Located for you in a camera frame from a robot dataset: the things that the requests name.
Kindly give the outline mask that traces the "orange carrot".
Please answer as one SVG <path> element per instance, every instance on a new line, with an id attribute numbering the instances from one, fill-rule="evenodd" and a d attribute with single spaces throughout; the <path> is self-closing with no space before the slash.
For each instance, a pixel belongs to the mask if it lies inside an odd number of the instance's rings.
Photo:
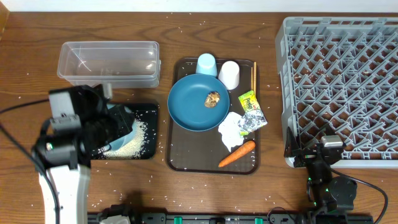
<path id="1" fill-rule="evenodd" d="M 228 164 L 240 159 L 245 156 L 247 153 L 251 152 L 256 146 L 254 141 L 247 141 L 242 146 L 240 146 L 237 150 L 232 152 L 229 156 L 225 157 L 219 164 L 218 167 L 225 167 Z"/>

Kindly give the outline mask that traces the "dark blue plate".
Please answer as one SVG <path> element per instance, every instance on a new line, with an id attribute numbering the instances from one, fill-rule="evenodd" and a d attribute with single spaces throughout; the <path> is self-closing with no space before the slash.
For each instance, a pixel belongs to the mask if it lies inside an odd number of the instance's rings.
<path id="1" fill-rule="evenodd" d="M 217 92 L 220 101 L 205 106 L 207 96 Z M 229 93 L 215 77 L 191 74 L 178 80 L 170 90 L 167 106 L 171 118 L 189 131 L 207 131 L 217 127 L 229 112 Z"/>

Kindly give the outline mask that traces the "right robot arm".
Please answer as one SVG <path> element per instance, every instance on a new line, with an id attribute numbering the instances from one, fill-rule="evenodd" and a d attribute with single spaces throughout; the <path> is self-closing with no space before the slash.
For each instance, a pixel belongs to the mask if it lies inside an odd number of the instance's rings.
<path id="1" fill-rule="evenodd" d="M 299 149 L 290 128 L 287 129 L 284 157 L 294 159 L 294 167 L 308 172 L 307 196 L 314 204 L 295 223 L 348 223 L 347 211 L 354 209 L 357 183 L 347 177 L 332 175 L 331 165 L 341 159 L 345 144 L 338 135 L 321 137 L 311 149 Z"/>

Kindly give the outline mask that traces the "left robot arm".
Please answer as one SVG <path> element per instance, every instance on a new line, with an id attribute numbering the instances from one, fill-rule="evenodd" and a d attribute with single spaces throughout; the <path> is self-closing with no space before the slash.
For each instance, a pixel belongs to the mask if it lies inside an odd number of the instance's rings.
<path id="1" fill-rule="evenodd" d="M 131 140 L 134 115 L 112 97 L 109 84 L 50 91 L 52 117 L 32 147 L 46 223 L 87 223 L 91 160 Z"/>

